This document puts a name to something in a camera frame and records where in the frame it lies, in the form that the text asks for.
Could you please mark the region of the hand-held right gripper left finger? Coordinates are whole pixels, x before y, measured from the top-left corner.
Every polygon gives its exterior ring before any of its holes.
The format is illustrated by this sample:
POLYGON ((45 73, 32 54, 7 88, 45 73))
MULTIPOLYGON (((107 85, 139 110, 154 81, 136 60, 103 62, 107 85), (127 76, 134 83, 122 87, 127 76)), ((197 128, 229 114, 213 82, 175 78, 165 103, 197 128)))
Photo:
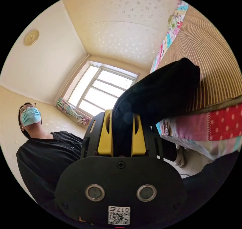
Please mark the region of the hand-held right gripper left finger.
POLYGON ((104 114, 98 153, 101 156, 113 156, 112 109, 106 110, 104 114))

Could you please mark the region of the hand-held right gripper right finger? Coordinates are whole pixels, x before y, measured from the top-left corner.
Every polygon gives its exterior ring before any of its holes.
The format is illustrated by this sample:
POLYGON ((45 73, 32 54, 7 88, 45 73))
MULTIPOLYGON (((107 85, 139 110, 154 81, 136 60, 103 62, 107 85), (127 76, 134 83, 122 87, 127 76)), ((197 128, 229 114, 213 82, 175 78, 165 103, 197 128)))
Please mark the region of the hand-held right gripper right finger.
POLYGON ((144 156, 146 146, 143 134, 142 123, 139 115, 133 116, 131 157, 144 156))

